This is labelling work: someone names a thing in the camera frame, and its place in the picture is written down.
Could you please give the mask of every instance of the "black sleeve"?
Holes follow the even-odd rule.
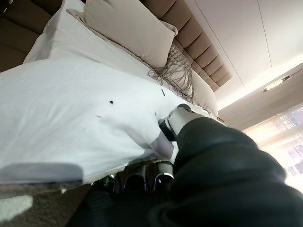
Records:
[[[150,211],[150,226],[303,226],[301,193],[285,185],[284,169],[242,132],[198,118],[177,143],[171,202]]]

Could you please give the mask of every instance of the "pillow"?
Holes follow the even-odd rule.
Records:
[[[192,70],[192,87],[194,92],[193,103],[204,108],[211,117],[218,117],[216,97],[210,86]]]
[[[175,33],[139,0],[87,0],[84,19],[154,69],[165,66]]]

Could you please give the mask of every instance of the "bedroom furniture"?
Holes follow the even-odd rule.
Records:
[[[213,91],[231,74],[190,12],[184,0],[142,0],[157,18],[174,25],[179,34],[174,43],[188,58],[194,71]],[[0,72],[23,63],[35,40],[62,0],[8,0],[0,3]]]
[[[213,91],[232,76],[184,0],[142,0],[159,20],[174,25],[179,34],[174,43],[183,51],[191,67]]]
[[[0,72],[23,63],[62,0],[0,2]]]

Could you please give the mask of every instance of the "wall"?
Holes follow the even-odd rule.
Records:
[[[302,0],[186,0],[233,78],[219,109],[303,62]]]
[[[244,130],[289,108],[303,103],[303,64],[283,76],[291,78],[280,86],[263,93],[257,89],[219,111],[219,117],[229,127]]]

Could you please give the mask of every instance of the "curtain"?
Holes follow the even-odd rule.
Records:
[[[303,103],[243,131],[286,170],[286,183],[303,192]]]

